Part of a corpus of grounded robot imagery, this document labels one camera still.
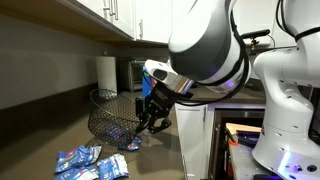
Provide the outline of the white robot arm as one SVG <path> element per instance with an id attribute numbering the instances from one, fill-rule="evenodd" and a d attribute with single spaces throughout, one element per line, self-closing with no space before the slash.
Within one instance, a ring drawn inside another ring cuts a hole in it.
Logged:
<path id="1" fill-rule="evenodd" d="M 252 156 L 284 180 L 320 180 L 320 146 L 309 137 L 314 112 L 300 87 L 320 87 L 320 0 L 278 0 L 278 26 L 295 47 L 248 58 L 234 21 L 237 0 L 196 0 L 168 42 L 167 62 L 147 60 L 157 83 L 137 104 L 140 129 L 160 131 L 156 121 L 192 83 L 230 98 L 251 74 L 262 82 L 266 105 Z"/>

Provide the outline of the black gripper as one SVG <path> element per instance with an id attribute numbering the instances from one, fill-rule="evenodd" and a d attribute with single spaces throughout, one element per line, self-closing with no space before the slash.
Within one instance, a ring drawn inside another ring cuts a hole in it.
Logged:
<path id="1" fill-rule="evenodd" d="M 169 115 L 169 110 L 179 99 L 190 100 L 192 96 L 193 94 L 190 92 L 180 94 L 170 90 L 161 82 L 157 83 L 146 97 L 135 99 L 135 111 L 139 119 L 135 135 L 138 135 L 146 128 L 150 133 L 155 134 L 170 127 L 172 122 L 166 117 Z M 163 117 L 165 118 L 159 126 L 148 125 L 149 122 Z"/>

